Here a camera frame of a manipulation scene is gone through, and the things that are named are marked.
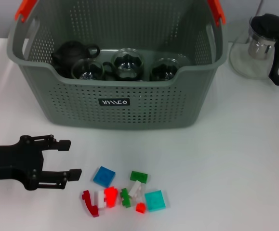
white tabletop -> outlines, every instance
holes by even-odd
[[[219,67],[197,122],[184,129],[116,131],[54,125],[44,116],[0,39],[0,145],[21,135],[53,134],[69,152],[46,151],[43,170],[82,168],[64,190],[27,191],[0,180],[0,231],[279,231],[279,87]],[[94,194],[99,166],[130,187],[132,170],[149,174],[146,191],[162,190],[167,208],[134,207],[93,218],[81,194]]]

gray plastic basket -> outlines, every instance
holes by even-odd
[[[25,22],[23,18],[20,15],[12,25],[8,55],[19,65],[48,119],[61,125],[189,126],[227,55],[226,26],[221,19],[216,25],[206,0],[38,0]],[[144,53],[146,69],[166,54],[187,58],[189,65],[166,82],[67,79],[50,63],[51,53],[69,40],[98,44],[100,59],[108,61],[115,50],[138,49]],[[116,100],[102,106],[105,99]]]

toy building block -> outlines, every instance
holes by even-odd
[[[110,187],[104,190],[105,199],[108,208],[112,208],[116,205],[116,200],[118,196],[118,189],[115,187]]]
[[[135,184],[133,185],[133,187],[131,188],[130,192],[129,192],[129,196],[131,198],[136,198],[141,190],[141,182],[139,182],[138,180],[135,182]]]
[[[99,209],[101,208],[106,208],[106,202],[104,200],[104,190],[100,190],[98,192],[98,207]]]
[[[130,180],[132,180],[132,181],[138,180],[138,181],[146,184],[147,180],[148,180],[148,174],[132,171]]]
[[[128,195],[128,191],[127,189],[122,189],[121,192],[120,192],[120,197],[122,200],[122,205],[126,208],[129,208],[131,207],[131,202],[130,202],[130,198],[129,198],[129,195]]]
[[[136,206],[136,211],[140,213],[145,213],[146,205],[144,203],[138,203]]]
[[[92,206],[92,204],[91,204],[91,198],[90,198],[89,190],[84,191],[83,195],[81,197],[85,201],[86,206],[87,206],[89,212],[91,213],[91,215],[94,218],[98,217],[99,216],[98,209],[97,209],[96,205]]]
[[[116,173],[101,166],[100,169],[97,171],[93,181],[105,188],[108,188],[114,179]]]
[[[150,212],[166,208],[162,191],[155,191],[145,194],[146,203]]]

orange basket handle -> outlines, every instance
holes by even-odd
[[[23,0],[22,3],[20,4],[16,15],[15,15],[15,20],[18,19],[19,15],[21,14],[22,17],[22,23],[26,21],[26,19],[29,17],[33,7],[37,3],[38,0]]]
[[[220,19],[222,20],[222,23],[225,25],[226,18],[225,18],[225,14],[224,14],[220,1],[219,0],[207,0],[207,2],[210,5],[216,26],[220,26]]]

blue lego brick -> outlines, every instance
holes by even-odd
[[[100,167],[100,169],[97,171],[93,181],[94,183],[97,183],[105,188],[108,188],[114,179],[116,173],[114,171],[111,171],[103,166]]]
[[[166,208],[161,190],[146,193],[145,198],[149,212]]]

